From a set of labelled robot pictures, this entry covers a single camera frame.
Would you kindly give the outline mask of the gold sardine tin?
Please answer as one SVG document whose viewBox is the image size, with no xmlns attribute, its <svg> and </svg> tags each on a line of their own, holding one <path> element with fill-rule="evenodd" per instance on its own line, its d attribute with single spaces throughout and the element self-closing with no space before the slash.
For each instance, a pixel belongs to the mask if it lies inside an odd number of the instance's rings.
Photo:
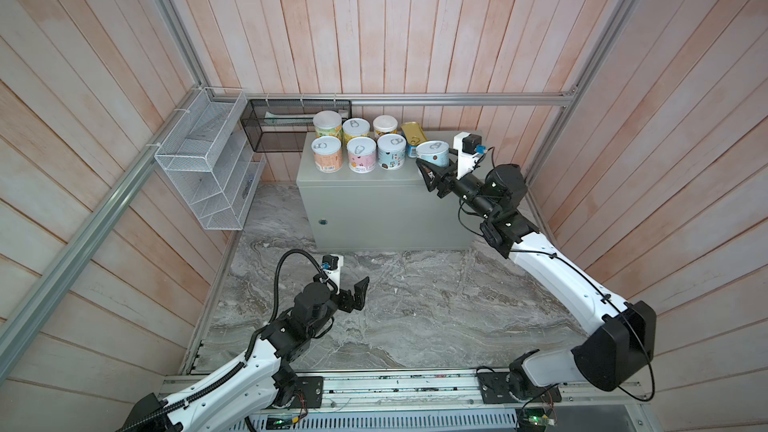
<svg viewBox="0 0 768 432">
<path fill-rule="evenodd" d="M 406 139 L 406 153 L 409 158 L 417 158 L 417 148 L 428 141 L 422 126 L 417 122 L 405 122 L 401 124 L 403 137 Z"/>
</svg>

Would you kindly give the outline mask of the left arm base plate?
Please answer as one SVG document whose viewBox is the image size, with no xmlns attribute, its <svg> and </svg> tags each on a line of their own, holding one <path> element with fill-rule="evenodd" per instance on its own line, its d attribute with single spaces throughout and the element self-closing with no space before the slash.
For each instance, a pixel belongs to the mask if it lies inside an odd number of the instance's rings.
<svg viewBox="0 0 768 432">
<path fill-rule="evenodd" d="M 299 376 L 278 388 L 271 407 L 318 409 L 322 405 L 323 392 L 322 376 Z"/>
</svg>

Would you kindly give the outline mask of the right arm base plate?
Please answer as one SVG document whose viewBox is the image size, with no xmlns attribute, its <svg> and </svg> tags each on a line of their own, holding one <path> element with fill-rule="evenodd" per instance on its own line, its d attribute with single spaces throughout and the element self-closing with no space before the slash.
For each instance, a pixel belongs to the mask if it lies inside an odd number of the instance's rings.
<svg viewBox="0 0 768 432">
<path fill-rule="evenodd" d="M 541 403 L 559 403 L 562 395 L 557 385 L 549 390 L 534 385 L 518 371 L 497 372 L 489 368 L 476 370 L 480 393 L 484 404 L 524 404 L 533 399 Z"/>
</svg>

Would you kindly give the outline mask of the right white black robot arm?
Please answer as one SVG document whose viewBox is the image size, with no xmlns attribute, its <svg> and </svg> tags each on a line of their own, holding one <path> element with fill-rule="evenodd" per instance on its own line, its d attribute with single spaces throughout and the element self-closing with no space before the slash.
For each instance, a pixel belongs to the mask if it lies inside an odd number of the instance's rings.
<svg viewBox="0 0 768 432">
<path fill-rule="evenodd" d="M 643 301 L 625 301 L 589 277 L 519 211 L 527 187 L 518 165 L 498 165 L 484 179 L 460 176 L 455 163 L 440 167 L 419 159 L 416 165 L 428 191 L 456 195 L 460 213 L 480 217 L 478 235 L 554 295 L 587 335 L 572 348 L 533 350 L 511 362 L 512 397 L 537 399 L 571 382 L 611 392 L 641 369 L 651 369 L 656 312 Z"/>
</svg>

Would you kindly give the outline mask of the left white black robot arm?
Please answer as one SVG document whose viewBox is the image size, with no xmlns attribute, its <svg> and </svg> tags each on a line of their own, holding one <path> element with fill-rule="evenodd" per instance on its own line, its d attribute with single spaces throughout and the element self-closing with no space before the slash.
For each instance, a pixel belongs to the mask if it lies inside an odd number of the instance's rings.
<svg viewBox="0 0 768 432">
<path fill-rule="evenodd" d="M 335 292 L 315 281 L 293 306 L 256 331 L 245 351 L 202 380 L 163 400 L 149 394 L 135 404 L 123 431 L 224 431 L 235 422 L 298 392 L 290 363 L 325 335 L 338 311 L 365 307 L 370 279 Z"/>
</svg>

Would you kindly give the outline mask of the blue label can front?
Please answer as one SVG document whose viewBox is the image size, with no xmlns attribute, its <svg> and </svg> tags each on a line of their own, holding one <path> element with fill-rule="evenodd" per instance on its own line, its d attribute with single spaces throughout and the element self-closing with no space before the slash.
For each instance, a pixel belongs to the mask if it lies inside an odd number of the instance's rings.
<svg viewBox="0 0 768 432">
<path fill-rule="evenodd" d="M 407 157 L 406 139 L 397 133 L 381 135 L 377 139 L 378 164 L 384 170 L 397 170 L 404 164 Z"/>
</svg>

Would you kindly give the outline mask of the pink label can front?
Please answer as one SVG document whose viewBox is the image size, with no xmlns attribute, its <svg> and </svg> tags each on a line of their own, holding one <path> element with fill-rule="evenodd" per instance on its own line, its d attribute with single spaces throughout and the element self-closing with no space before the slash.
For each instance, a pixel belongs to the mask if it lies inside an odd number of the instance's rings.
<svg viewBox="0 0 768 432">
<path fill-rule="evenodd" d="M 347 143 L 349 168 L 352 172 L 366 174 L 377 165 L 377 144 L 369 137 L 355 137 Z"/>
</svg>

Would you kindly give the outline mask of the teal label can back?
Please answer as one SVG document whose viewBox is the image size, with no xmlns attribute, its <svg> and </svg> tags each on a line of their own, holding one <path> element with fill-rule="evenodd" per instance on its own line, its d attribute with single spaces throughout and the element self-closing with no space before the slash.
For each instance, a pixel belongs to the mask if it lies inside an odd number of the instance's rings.
<svg viewBox="0 0 768 432">
<path fill-rule="evenodd" d="M 449 150 L 449 144 L 441 140 L 426 141 L 416 147 L 419 159 L 439 167 L 448 167 L 450 165 Z"/>
</svg>

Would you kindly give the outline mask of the orange label can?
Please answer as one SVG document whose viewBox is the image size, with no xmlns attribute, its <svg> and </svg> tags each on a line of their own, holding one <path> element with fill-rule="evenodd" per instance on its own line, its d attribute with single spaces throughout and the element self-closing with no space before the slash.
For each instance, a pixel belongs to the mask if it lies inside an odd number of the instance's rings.
<svg viewBox="0 0 768 432">
<path fill-rule="evenodd" d="M 311 143 L 316 168 L 322 173 L 335 173 L 342 167 L 342 142 L 335 136 L 321 136 Z"/>
</svg>

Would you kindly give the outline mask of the yellow label can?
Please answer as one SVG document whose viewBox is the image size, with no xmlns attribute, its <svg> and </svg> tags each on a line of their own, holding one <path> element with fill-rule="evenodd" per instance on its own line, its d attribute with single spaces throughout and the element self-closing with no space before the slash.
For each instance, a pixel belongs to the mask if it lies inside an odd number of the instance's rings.
<svg viewBox="0 0 768 432">
<path fill-rule="evenodd" d="M 313 118 L 313 127 L 317 138 L 332 136 L 342 138 L 342 117 L 333 110 L 323 110 L 316 113 Z"/>
</svg>

